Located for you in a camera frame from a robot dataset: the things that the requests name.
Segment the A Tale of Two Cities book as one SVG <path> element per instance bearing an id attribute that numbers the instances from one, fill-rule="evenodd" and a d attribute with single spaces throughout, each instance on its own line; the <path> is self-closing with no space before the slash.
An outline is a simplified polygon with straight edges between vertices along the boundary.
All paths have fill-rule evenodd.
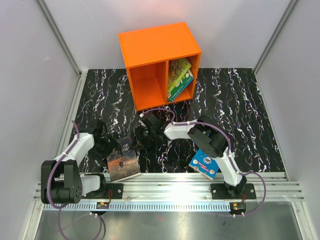
<path id="1" fill-rule="evenodd" d="M 132 139 L 125 136 L 117 140 L 121 150 L 115 149 L 107 158 L 107 166 L 110 181 L 112 183 L 120 182 L 141 174 L 140 165 L 136 152 L 132 150 Z"/>

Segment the green coin cover book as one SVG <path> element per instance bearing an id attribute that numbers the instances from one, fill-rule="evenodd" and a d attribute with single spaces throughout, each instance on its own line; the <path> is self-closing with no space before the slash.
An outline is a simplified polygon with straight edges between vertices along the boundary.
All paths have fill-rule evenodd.
<path id="1" fill-rule="evenodd" d="M 167 99 L 169 102 L 175 100 L 178 95 L 192 82 L 194 76 L 189 69 L 184 75 L 180 75 L 176 80 L 173 80 L 171 76 L 168 78 L 168 93 Z"/>

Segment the lime green spine book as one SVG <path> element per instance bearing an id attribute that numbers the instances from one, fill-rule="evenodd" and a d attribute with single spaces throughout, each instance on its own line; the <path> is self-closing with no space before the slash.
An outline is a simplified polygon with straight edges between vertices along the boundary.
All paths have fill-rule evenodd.
<path id="1" fill-rule="evenodd" d="M 182 80 L 191 68 L 191 63 L 185 58 L 178 58 L 169 61 L 168 65 L 168 93 L 171 93 L 176 85 Z"/>

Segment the cyan cartoon cover book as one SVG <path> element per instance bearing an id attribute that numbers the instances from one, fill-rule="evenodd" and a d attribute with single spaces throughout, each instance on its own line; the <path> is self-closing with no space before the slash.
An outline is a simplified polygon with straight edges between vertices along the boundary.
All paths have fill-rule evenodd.
<path id="1" fill-rule="evenodd" d="M 168 101 L 174 102 L 176 99 L 180 99 L 184 96 L 185 92 L 187 91 L 187 86 L 194 80 L 193 77 L 185 78 L 178 82 L 169 93 L 168 93 Z"/>

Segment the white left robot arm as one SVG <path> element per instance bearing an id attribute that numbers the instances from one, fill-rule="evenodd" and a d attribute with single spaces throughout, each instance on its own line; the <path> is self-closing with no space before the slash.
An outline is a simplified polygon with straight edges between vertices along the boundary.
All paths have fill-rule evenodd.
<path id="1" fill-rule="evenodd" d="M 77 204 L 83 196 L 101 199 L 110 193 L 102 173 L 81 175 L 79 164 L 86 154 L 103 163 L 120 144 L 107 134 L 106 124 L 98 119 L 91 127 L 79 128 L 72 123 L 76 134 L 67 148 L 53 160 L 45 160 L 40 168 L 40 198 L 55 209 Z"/>

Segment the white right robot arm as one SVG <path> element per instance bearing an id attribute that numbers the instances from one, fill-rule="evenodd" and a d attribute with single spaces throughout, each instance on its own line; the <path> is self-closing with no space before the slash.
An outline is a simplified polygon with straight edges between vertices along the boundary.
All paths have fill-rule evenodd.
<path id="1" fill-rule="evenodd" d="M 190 139 L 208 157 L 215 160 L 223 174 L 229 197 L 239 198 L 245 192 L 247 178 L 236 166 L 231 155 L 231 141 L 223 130 L 206 115 L 185 122 L 162 121 L 151 112 L 138 117 L 138 125 L 130 148 L 134 151 L 149 148 L 156 141 Z"/>

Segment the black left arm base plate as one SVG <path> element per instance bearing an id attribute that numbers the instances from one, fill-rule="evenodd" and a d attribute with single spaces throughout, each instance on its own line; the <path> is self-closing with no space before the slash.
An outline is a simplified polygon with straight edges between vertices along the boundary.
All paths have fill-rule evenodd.
<path id="1" fill-rule="evenodd" d="M 105 191 L 90 192 L 83 199 L 102 200 L 111 197 L 112 200 L 120 200 L 123 197 L 124 185 L 122 183 L 107 183 Z"/>

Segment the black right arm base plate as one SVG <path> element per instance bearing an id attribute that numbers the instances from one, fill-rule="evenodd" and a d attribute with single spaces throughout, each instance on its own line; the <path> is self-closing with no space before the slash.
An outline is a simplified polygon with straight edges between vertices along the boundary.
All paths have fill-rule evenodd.
<path id="1" fill-rule="evenodd" d="M 256 200 L 257 195 L 252 183 L 246 183 L 242 190 L 236 187 L 227 186 L 224 183 L 212 183 L 210 185 L 211 197 L 213 200 Z"/>

